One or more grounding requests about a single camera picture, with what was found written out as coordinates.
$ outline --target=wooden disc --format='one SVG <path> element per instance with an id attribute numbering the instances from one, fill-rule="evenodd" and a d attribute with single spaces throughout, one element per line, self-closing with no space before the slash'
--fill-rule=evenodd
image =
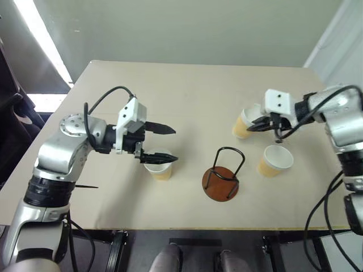
<path id="1" fill-rule="evenodd" d="M 227 198 L 227 196 L 231 192 L 233 186 L 235 186 L 236 182 L 223 180 L 223 179 L 217 177 L 213 173 L 210 175 L 208 188 L 205 189 L 210 170 L 211 170 L 211 168 L 209 168 L 207 171 L 205 171 L 205 173 L 203 175 L 203 179 L 202 179 L 202 186 L 203 186 L 203 190 L 206 193 L 206 195 L 215 201 L 221 201 L 221 202 L 228 201 L 228 200 L 231 200 L 232 198 L 234 198 L 234 196 L 238 192 L 239 187 L 236 188 L 236 190 L 230 196 L 230 198 Z M 231 179 L 233 177 L 232 171 L 228 170 L 225 167 L 216 166 L 214 168 L 214 171 L 216 171 L 221 176 L 229 178 L 229 179 Z"/>

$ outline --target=cup rim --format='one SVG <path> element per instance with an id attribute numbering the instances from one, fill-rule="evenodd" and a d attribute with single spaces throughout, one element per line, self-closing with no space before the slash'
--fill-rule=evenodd
<path id="1" fill-rule="evenodd" d="M 172 155 L 171 152 L 166 149 L 166 148 L 163 148 L 163 147 L 155 147 L 155 148 L 152 148 L 150 149 L 147 154 L 154 154 L 155 152 L 160 152 L 160 153 L 166 153 L 166 154 L 169 154 L 169 155 Z M 161 173 L 164 173 L 165 171 L 168 170 L 168 168 L 171 166 L 172 163 L 163 163 L 163 164 L 150 164 L 150 163 L 144 163 L 143 166 L 150 172 L 150 173 L 153 173 L 153 174 L 161 174 Z M 158 166 L 161 166 L 162 168 L 160 170 L 152 170 L 150 169 L 150 166 L 149 165 L 152 165 L 153 167 L 155 165 L 158 165 Z"/>
<path id="2" fill-rule="evenodd" d="M 271 159 L 269 159 L 267 157 L 267 151 L 269 149 L 271 149 L 271 148 L 276 148 L 276 147 L 283 150 L 283 151 L 285 151 L 286 154 L 288 154 L 290 156 L 290 162 L 289 163 L 287 163 L 286 165 L 283 165 L 283 166 L 282 165 L 276 165 L 276 163 L 273 163 L 271 161 Z M 286 147 L 283 147 L 283 146 L 280 146 L 280 145 L 277 145 L 277 144 L 272 144 L 272 145 L 266 147 L 265 150 L 264 150 L 264 153 L 263 153 L 263 158 L 264 158 L 264 161 L 267 163 L 268 166 L 270 166 L 270 167 L 272 167 L 272 168 L 274 168 L 276 170 L 285 170 L 285 169 L 290 168 L 294 164 L 293 154 L 291 154 L 291 152 Z"/>

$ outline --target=paper cup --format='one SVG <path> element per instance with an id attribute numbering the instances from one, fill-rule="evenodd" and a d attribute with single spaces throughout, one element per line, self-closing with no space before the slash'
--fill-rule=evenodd
<path id="1" fill-rule="evenodd" d="M 294 157 L 285 147 L 276 144 L 265 148 L 258 171 L 265 177 L 274 177 L 294 164 Z"/>
<path id="2" fill-rule="evenodd" d="M 147 154 L 154 153 L 166 153 L 171 154 L 168 149 L 165 148 L 154 148 L 147 152 Z M 144 164 L 145 168 L 150 172 L 156 180 L 168 180 L 171 176 L 171 164 L 172 163 L 164 163 L 164 164 Z"/>
<path id="3" fill-rule="evenodd" d="M 252 123 L 253 121 L 262 116 L 260 110 L 260 104 L 255 104 L 250 109 L 243 109 L 233 127 L 233 135 L 240 139 L 246 139 L 251 136 L 254 132 L 248 131 L 247 129 L 254 124 Z"/>

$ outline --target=table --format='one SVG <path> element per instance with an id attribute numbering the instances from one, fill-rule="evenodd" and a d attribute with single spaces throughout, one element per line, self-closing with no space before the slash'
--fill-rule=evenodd
<path id="1" fill-rule="evenodd" d="M 50 117 L 0 192 L 0 224 L 10 224 L 24 196 L 41 144 L 63 116 L 83 112 L 114 86 L 130 88 L 147 107 L 147 119 L 168 124 L 174 135 L 146 134 L 144 149 L 165 147 L 179 160 L 169 181 L 154 181 L 132 155 L 91 152 L 71 197 L 73 219 L 87 229 L 229 229 L 301 230 L 306 218 L 340 170 L 322 124 L 311 124 L 282 145 L 294 155 L 294 166 L 274 178 L 256 171 L 263 150 L 274 144 L 270 132 L 241 140 L 231 133 L 245 107 L 260 103 L 268 88 L 290 92 L 296 99 L 324 85 L 309 69 L 292 67 L 179 65 L 91 61 L 67 98 Z M 113 93 L 94 116 L 115 124 L 128 96 Z M 215 202 L 203 192 L 201 179 L 218 148 L 236 147 L 246 155 L 238 173 L 238 194 Z M 221 153 L 219 165 L 234 169 L 240 157 Z M 341 187 L 329 201 L 335 228 L 348 228 Z M 312 228 L 325 229 L 322 210 Z"/>

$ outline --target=floor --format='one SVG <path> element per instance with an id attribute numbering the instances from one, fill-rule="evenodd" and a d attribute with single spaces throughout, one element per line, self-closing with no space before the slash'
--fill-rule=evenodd
<path id="1" fill-rule="evenodd" d="M 2 248 L 6 231 L 0 239 Z M 260 231 L 135 231 L 130 237 L 132 251 L 127 272 L 148 272 L 155 256 L 170 241 L 178 241 L 183 251 L 182 272 L 213 272 L 213 256 L 224 249 L 238 253 L 252 272 L 272 272 L 269 255 L 261 249 L 263 233 Z M 92 272 L 105 271 L 111 246 L 96 241 L 96 258 Z M 89 241 L 75 238 L 79 271 L 85 271 L 91 256 Z M 300 242 L 282 245 L 286 272 L 313 271 Z M 60 263 L 62 272 L 72 272 L 69 250 Z"/>

